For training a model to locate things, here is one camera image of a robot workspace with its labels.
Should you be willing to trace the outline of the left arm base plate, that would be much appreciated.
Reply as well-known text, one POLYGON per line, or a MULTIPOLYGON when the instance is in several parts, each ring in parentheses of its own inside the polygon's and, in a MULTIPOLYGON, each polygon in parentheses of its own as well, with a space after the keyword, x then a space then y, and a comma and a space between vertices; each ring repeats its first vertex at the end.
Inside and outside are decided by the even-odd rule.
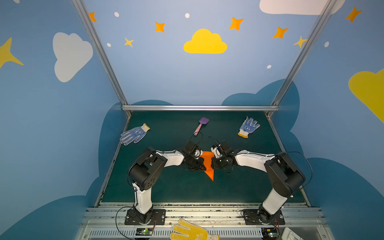
POLYGON ((128 210, 124 224, 134 225, 164 225, 166 217, 165 209, 150 209, 146 214, 141 214, 137 209, 128 210))

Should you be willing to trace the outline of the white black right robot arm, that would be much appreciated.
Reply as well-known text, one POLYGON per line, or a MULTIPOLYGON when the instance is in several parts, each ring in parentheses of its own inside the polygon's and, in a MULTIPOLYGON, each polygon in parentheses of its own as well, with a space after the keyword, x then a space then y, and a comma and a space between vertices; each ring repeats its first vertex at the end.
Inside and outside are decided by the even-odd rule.
POLYGON ((250 224, 285 224, 281 208, 288 198, 300 190, 306 181, 304 173, 287 153, 260 154, 247 150, 233 150, 225 141, 211 147, 213 169, 241 166, 267 173, 272 190, 254 214, 245 216, 250 224))

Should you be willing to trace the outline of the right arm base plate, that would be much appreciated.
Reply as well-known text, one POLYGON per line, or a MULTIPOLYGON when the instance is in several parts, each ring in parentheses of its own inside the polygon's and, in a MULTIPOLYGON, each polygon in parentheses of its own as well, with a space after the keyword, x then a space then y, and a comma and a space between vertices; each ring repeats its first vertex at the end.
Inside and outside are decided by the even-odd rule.
POLYGON ((246 225, 285 225, 285 219, 281 210, 274 215, 258 209, 244 209, 241 211, 246 225))

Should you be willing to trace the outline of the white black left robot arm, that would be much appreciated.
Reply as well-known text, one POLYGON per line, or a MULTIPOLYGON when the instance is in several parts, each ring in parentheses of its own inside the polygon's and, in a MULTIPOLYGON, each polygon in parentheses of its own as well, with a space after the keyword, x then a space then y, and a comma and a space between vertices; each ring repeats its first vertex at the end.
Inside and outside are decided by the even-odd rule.
POLYGON ((132 182, 135 203, 131 210, 134 219, 146 225, 153 219, 152 187, 164 168, 186 165, 188 170, 205 171, 204 151, 194 142, 188 141, 181 150, 159 151, 148 147, 128 170, 132 182))

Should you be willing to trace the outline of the orange square paper sheet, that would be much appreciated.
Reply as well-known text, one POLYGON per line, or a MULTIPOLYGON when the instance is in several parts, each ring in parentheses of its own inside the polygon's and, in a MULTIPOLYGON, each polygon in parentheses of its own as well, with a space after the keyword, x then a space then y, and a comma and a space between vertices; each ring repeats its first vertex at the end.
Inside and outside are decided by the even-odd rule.
POLYGON ((212 168, 212 158, 215 157, 214 153, 203 152, 201 157, 204 159, 204 166, 206 168, 204 172, 212 181, 214 181, 214 169, 212 168))

